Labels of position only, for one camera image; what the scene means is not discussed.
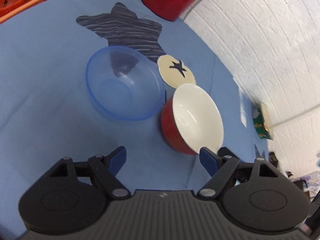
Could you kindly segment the blue plastic bowl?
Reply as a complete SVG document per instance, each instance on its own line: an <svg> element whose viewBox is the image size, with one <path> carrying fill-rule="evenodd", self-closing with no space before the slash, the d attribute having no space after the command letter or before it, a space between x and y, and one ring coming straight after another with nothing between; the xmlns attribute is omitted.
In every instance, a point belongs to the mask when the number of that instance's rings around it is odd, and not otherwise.
<svg viewBox="0 0 320 240"><path fill-rule="evenodd" d="M148 119L158 113L165 99L157 66L124 46L95 52L87 63L85 81L93 107L119 120Z"/></svg>

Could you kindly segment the cluttered side table items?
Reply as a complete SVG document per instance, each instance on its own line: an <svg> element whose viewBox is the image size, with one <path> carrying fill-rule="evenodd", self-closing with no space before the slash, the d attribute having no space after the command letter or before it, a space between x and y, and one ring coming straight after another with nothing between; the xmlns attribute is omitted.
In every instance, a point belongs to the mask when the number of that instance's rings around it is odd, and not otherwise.
<svg viewBox="0 0 320 240"><path fill-rule="evenodd" d="M269 162L275 166L289 181L301 189L310 202L313 201L319 193L319 167L305 165L303 161L285 160L278 157L275 152L268 153Z"/></svg>

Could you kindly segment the green patterned bowl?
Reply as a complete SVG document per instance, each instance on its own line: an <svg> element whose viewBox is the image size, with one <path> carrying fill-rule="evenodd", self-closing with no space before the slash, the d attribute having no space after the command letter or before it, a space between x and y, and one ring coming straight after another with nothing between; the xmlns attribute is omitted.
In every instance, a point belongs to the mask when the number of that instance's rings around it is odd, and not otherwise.
<svg viewBox="0 0 320 240"><path fill-rule="evenodd" d="M268 107L264 103L253 106L252 118L255 130L261 139L273 139L273 126L268 114Z"/></svg>

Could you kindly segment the red ceramic bowl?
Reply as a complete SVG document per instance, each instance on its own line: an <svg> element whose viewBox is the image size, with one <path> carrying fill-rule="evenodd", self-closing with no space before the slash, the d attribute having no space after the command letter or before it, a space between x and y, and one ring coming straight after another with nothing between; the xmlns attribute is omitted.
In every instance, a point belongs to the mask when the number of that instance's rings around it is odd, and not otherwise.
<svg viewBox="0 0 320 240"><path fill-rule="evenodd" d="M206 147L216 153L223 145L224 127L214 100L201 87L178 87L161 112L162 132L177 152L198 155Z"/></svg>

